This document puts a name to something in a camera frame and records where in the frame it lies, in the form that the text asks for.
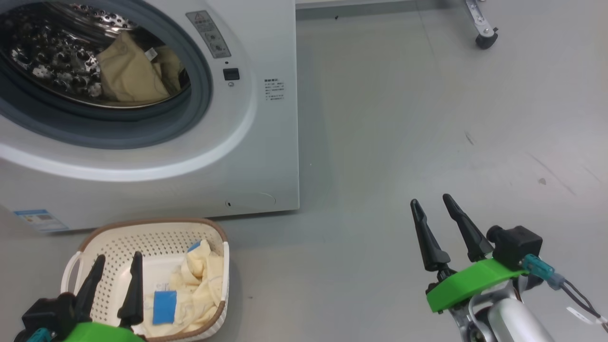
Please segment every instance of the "washing machine door opening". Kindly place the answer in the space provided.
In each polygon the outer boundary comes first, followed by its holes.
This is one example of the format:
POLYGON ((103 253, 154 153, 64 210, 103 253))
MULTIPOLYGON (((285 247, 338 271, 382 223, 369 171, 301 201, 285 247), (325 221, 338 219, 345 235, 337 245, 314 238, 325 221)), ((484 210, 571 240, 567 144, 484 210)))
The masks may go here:
POLYGON ((212 95, 199 47, 143 1, 0 2, 0 113, 68 144, 129 149, 195 126, 212 95))

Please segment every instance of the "blue and white sticker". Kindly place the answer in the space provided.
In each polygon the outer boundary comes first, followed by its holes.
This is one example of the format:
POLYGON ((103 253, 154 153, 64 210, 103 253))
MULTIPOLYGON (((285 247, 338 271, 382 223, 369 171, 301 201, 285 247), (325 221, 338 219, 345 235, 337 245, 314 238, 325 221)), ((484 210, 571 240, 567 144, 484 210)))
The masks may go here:
POLYGON ((14 213, 39 232, 57 232, 69 229, 46 210, 14 211, 14 213))

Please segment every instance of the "washing machine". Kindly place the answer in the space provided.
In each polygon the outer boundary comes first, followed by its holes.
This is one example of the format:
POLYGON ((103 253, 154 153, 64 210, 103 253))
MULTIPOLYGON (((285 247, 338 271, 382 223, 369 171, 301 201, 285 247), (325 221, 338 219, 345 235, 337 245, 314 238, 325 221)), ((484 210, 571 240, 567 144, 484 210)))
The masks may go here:
POLYGON ((0 0, 0 204, 39 231, 299 207, 293 0, 0 0))

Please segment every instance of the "white plastic basket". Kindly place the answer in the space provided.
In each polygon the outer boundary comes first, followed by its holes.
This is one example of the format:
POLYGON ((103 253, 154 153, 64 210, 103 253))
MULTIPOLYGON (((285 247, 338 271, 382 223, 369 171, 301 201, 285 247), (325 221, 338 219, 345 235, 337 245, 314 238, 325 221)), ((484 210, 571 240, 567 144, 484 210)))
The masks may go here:
POLYGON ((78 293, 100 254, 106 256, 103 276, 91 309, 94 322, 118 326, 118 309, 125 300, 131 282, 133 254, 143 254, 143 292, 152 293, 157 284, 168 282, 171 272, 184 260, 189 247, 206 239, 211 250, 224 257, 222 298, 218 311, 202 328, 176 335, 149 338, 149 342, 191 342, 211 337, 224 324, 228 308, 230 249, 226 234, 214 222, 202 218, 166 218, 115 223, 96 229, 82 243, 67 263, 61 280, 61 292, 78 293), (73 290, 70 275, 80 262, 73 290))

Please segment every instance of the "bright green plastic part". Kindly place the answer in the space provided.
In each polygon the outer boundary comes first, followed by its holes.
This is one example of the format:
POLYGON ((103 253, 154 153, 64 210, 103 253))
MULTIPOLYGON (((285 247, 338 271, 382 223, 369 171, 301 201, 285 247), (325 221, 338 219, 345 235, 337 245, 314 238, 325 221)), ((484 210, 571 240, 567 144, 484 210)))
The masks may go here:
POLYGON ((64 342, 144 342, 132 331, 100 323, 78 323, 64 342))
POLYGON ((527 272, 511 271, 494 259, 481 260, 440 282, 426 295, 426 300, 433 312, 446 310, 487 288, 524 273, 527 272))

